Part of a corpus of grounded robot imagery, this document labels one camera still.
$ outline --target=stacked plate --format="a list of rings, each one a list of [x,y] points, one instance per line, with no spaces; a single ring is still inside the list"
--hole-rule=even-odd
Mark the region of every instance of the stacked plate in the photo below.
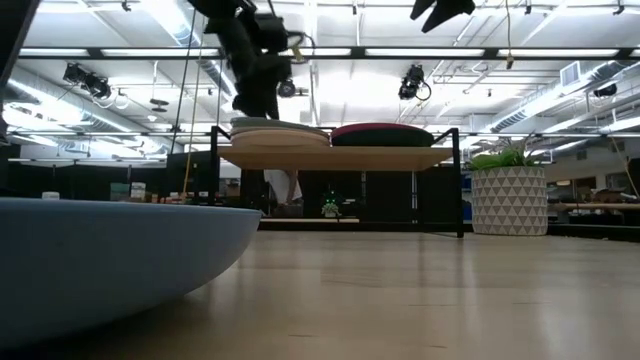
[[[301,124],[244,117],[231,125],[233,146],[330,146],[328,134]]]
[[[342,126],[331,133],[333,146],[429,147],[431,133],[409,125],[368,123]]]

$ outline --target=shelf leg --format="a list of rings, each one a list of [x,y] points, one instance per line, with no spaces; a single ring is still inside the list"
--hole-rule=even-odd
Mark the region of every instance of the shelf leg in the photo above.
[[[455,194],[455,219],[456,219],[456,235],[458,239],[464,238],[464,213],[462,209],[462,170],[460,166],[460,133],[457,128],[451,129],[453,138],[453,175],[454,175],[454,194]]]
[[[211,179],[209,180],[209,206],[215,206],[220,191],[220,157],[218,157],[218,126],[211,127]]]

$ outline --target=ceiling pipe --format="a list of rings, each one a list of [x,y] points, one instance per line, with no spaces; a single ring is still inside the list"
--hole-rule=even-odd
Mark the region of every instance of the ceiling pipe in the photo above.
[[[560,14],[565,11],[567,9],[567,7],[569,6],[569,0],[564,0],[560,5],[558,5],[556,8],[553,9],[553,11],[551,13],[549,13],[541,22],[540,24],[538,24],[538,26],[536,26],[535,29],[533,29],[532,32],[529,33],[529,35],[527,35],[527,37],[525,37],[521,42],[520,42],[520,47],[525,46],[531,39],[533,39],[534,36],[536,36],[540,31],[542,31],[544,28],[546,28],[549,24],[551,24],[551,22],[557,18],[558,16],[560,16]],[[491,65],[487,71],[483,72],[480,76],[478,76],[478,78],[473,82],[473,84],[469,85],[469,87],[467,87],[463,92],[469,93],[474,87],[476,87],[481,81],[483,81],[484,79],[486,79],[492,72],[493,70],[495,70],[498,67],[498,63]]]
[[[556,80],[524,98],[515,108],[497,114],[483,131],[500,132],[567,101],[571,95],[591,91],[610,81],[617,82],[624,73],[636,68],[638,64],[634,61],[608,61],[600,65],[581,62],[580,80],[577,84],[563,86],[560,80]]]
[[[197,52],[202,46],[202,39],[199,34],[191,35],[194,29],[191,22],[187,20],[183,7],[177,0],[144,0],[145,10],[162,26],[162,28],[173,38],[176,44],[182,47],[189,47]],[[202,71],[205,72],[218,88],[225,94],[228,101],[233,101],[237,95],[235,85],[222,72],[220,66],[213,60],[196,60]]]
[[[11,74],[10,84],[12,89],[18,93],[28,93],[33,89],[37,92],[43,93],[46,96],[50,96],[66,106],[73,107],[81,114],[83,119],[88,122],[93,122],[94,127],[104,130],[107,127],[117,129],[116,131],[122,132],[148,132],[149,129],[141,126],[140,124],[124,118],[110,110],[102,109],[95,105],[90,100],[87,100],[73,92],[67,91],[58,85],[55,85],[41,77],[33,75],[32,73],[16,66]],[[168,139],[158,138],[154,139],[158,145],[170,146],[171,142]]]

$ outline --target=ventilation vent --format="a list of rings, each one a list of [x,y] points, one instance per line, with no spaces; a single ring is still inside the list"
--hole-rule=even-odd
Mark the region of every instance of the ventilation vent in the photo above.
[[[89,146],[81,142],[66,144],[66,146],[63,146],[62,148],[67,152],[74,153],[74,154],[86,154],[89,152]]]
[[[560,70],[562,86],[570,86],[580,81],[580,62],[576,61]]]
[[[587,150],[580,150],[576,153],[576,159],[587,160]]]

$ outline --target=ceiling light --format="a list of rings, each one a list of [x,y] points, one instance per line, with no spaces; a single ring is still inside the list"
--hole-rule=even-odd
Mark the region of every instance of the ceiling light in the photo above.
[[[615,56],[618,54],[617,49],[512,49],[511,55],[514,57],[545,57],[545,56],[557,56],[568,58],[580,58],[580,57],[600,57],[600,56]],[[509,55],[508,49],[501,49],[498,51],[498,56],[507,57]]]
[[[580,144],[584,144],[586,142],[586,140],[580,140],[580,141],[574,141],[568,144],[564,144],[564,145],[560,145],[557,148],[555,148],[555,151],[562,151],[562,150],[567,150],[567,149],[571,149],[573,147],[576,147]]]
[[[177,57],[200,56],[200,49],[102,49],[106,57]],[[202,56],[218,56],[218,49],[202,49]]]
[[[558,123],[556,125],[553,125],[551,127],[548,127],[544,130],[542,130],[543,133],[550,133],[550,132],[556,132],[556,131],[560,131],[560,130],[565,130],[568,129],[570,127],[572,127],[573,125],[577,124],[581,122],[581,120],[577,120],[577,119],[571,119],[571,120],[567,120],[567,121],[563,121],[561,123]]]
[[[49,140],[49,139],[47,139],[45,137],[42,137],[42,136],[30,135],[29,137],[26,137],[26,136],[20,136],[20,135],[13,135],[13,137],[16,138],[16,139],[33,142],[33,143],[40,144],[40,145],[58,146],[58,143],[56,143],[55,141]]]
[[[639,138],[640,137],[640,133],[615,133],[615,134],[610,134],[609,135],[610,138]]]
[[[301,48],[302,56],[349,56],[351,49],[348,48]],[[294,56],[292,50],[281,52],[283,56]]]
[[[87,136],[140,136],[142,133],[121,133],[121,132],[89,132],[84,133]]]
[[[625,130],[628,128],[640,126],[640,117],[635,117],[626,120],[618,120],[611,125],[605,126],[598,130],[600,133],[609,133],[614,131]]]
[[[483,49],[366,49],[370,56],[425,56],[425,57],[478,57],[484,55]]]
[[[148,136],[171,136],[172,132],[152,132],[148,133]],[[206,132],[194,132],[191,134],[190,132],[178,132],[176,133],[177,137],[189,137],[189,136],[209,136],[209,133]]]
[[[75,131],[66,131],[66,132],[63,132],[63,131],[17,131],[16,135],[76,136],[76,132]]]
[[[86,49],[57,49],[57,48],[22,48],[20,56],[83,56],[89,57]]]
[[[550,134],[544,134],[543,137],[545,137],[545,138],[579,138],[579,139],[586,139],[586,138],[597,138],[597,137],[600,137],[600,134],[594,134],[594,133],[588,133],[588,134],[550,133]]]

